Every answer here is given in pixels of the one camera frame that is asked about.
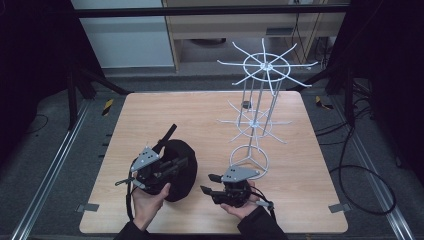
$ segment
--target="black sleeve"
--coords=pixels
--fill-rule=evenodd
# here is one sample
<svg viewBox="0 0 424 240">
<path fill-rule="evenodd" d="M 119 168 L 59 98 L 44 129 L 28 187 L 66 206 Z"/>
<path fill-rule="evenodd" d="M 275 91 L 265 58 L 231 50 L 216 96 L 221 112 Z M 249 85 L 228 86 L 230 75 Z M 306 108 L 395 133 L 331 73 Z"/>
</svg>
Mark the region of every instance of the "black sleeve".
<svg viewBox="0 0 424 240">
<path fill-rule="evenodd" d="M 151 236 L 149 232 L 141 231 L 138 227 L 131 221 L 125 224 L 125 227 L 118 233 L 114 240 L 150 240 Z"/>
<path fill-rule="evenodd" d="M 245 240 L 288 240 L 277 222 L 263 207 L 257 207 L 237 226 Z"/>
</svg>

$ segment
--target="white wall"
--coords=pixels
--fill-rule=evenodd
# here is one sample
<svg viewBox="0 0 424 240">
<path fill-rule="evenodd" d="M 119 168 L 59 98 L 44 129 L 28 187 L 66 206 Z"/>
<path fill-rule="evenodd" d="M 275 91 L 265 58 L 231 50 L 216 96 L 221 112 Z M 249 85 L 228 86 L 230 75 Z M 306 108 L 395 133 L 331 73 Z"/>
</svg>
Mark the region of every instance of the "white wall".
<svg viewBox="0 0 424 240">
<path fill-rule="evenodd" d="M 75 9 L 162 7 L 160 0 L 72 0 Z M 174 66 L 164 17 L 81 18 L 102 68 Z"/>
</svg>

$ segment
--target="white wire rack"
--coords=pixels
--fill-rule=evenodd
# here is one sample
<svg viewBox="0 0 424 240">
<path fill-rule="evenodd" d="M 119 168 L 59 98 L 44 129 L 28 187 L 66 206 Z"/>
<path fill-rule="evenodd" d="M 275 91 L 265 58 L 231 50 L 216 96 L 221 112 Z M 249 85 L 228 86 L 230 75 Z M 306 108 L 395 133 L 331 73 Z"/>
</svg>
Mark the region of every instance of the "white wire rack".
<svg viewBox="0 0 424 240">
<path fill-rule="evenodd" d="M 290 122 L 271 121 L 271 116 L 274 111 L 283 80 L 287 79 L 304 87 L 311 87 L 312 85 L 303 84 L 302 82 L 290 77 L 289 75 L 291 73 L 292 67 L 311 67 L 318 62 L 312 64 L 290 64 L 283 57 L 292 51 L 296 47 L 296 44 L 281 55 L 267 53 L 263 38 L 263 51 L 260 53 L 250 54 L 238 47 L 234 42 L 233 45 L 236 49 L 247 55 L 243 63 L 226 63 L 219 60 L 218 62 L 223 65 L 243 67 L 244 72 L 246 73 L 246 77 L 236 83 L 233 83 L 233 85 L 239 85 L 241 83 L 244 84 L 243 96 L 239 108 L 228 101 L 229 105 L 238 112 L 238 117 L 236 120 L 218 121 L 222 123 L 236 124 L 240 133 L 231 139 L 230 142 L 236 140 L 242 135 L 249 137 L 249 143 L 247 145 L 241 145 L 234 149 L 234 151 L 231 153 L 230 166 L 243 165 L 247 163 L 253 164 L 255 168 L 261 172 L 260 175 L 252 178 L 257 179 L 265 175 L 269 168 L 268 156 L 266 155 L 266 152 L 259 146 L 259 139 L 269 135 L 283 144 L 287 143 L 286 141 L 272 134 L 272 126 L 276 124 L 290 124 Z M 251 80 L 250 87 L 247 84 L 248 80 Z M 254 89 L 256 82 L 259 82 L 260 84 L 259 90 Z M 265 89 L 265 84 L 268 85 L 269 90 Z M 272 95 L 272 100 L 270 106 L 267 107 L 266 110 L 261 110 L 261 99 L 264 92 L 270 92 Z M 246 149 L 247 153 L 240 159 L 239 154 L 236 156 L 236 152 L 241 151 L 242 149 Z M 256 149 L 258 154 L 254 154 L 252 152 L 253 149 Z"/>
</svg>

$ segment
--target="wooden table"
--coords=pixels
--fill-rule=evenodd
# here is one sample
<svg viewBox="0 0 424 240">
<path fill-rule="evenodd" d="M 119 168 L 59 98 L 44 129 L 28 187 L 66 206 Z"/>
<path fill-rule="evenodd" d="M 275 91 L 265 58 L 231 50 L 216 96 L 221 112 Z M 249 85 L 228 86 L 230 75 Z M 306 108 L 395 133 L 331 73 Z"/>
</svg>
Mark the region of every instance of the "wooden table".
<svg viewBox="0 0 424 240">
<path fill-rule="evenodd" d="M 149 226 L 153 233 L 238 233 L 239 220 L 215 205 L 200 185 L 222 190 L 208 174 L 224 174 L 231 152 L 248 144 L 241 136 L 230 142 L 239 130 L 219 120 L 235 120 L 242 92 L 167 92 L 128 95 L 106 152 L 89 203 L 99 204 L 97 212 L 86 211 L 80 224 L 83 233 L 117 233 L 128 217 L 125 210 L 126 186 L 115 182 L 128 175 L 132 160 L 143 148 L 154 146 L 175 123 L 172 138 L 187 142 L 196 152 L 198 172 L 188 197 L 165 202 Z M 269 92 L 261 106 L 268 106 Z M 287 233 L 343 233 L 347 222 L 343 212 L 331 213 L 328 206 L 339 203 L 317 139 L 298 92 L 280 92 L 272 115 L 276 121 L 272 136 L 260 139 L 270 159 L 267 174 L 256 186 L 274 202 L 278 224 Z"/>
</svg>

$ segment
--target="human hand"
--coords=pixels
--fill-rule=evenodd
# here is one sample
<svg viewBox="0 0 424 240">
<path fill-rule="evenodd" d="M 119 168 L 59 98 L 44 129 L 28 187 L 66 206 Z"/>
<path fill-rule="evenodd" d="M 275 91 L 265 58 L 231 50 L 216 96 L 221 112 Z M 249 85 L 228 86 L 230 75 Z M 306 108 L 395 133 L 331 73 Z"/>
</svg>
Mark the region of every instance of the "human hand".
<svg viewBox="0 0 424 240">
<path fill-rule="evenodd" d="M 247 182 L 250 185 L 250 190 L 252 192 L 256 192 L 256 190 L 252 188 L 252 187 L 255 187 L 255 182 L 251 180 L 247 180 Z M 259 201 L 259 200 L 260 198 L 258 196 L 251 194 L 247 202 L 239 208 L 230 206 L 225 203 L 221 204 L 221 208 L 227 211 L 227 213 L 234 215 L 238 217 L 240 220 L 242 220 L 244 217 L 249 215 L 251 212 L 253 212 L 253 210 L 255 210 L 258 207 L 258 205 L 256 204 L 256 201 Z"/>
<path fill-rule="evenodd" d="M 144 231 L 152 222 L 156 213 L 163 205 L 163 200 L 169 194 L 170 183 L 167 183 L 158 195 L 150 195 L 140 188 L 134 189 L 132 197 L 134 200 L 134 224 L 141 230 Z"/>
</svg>

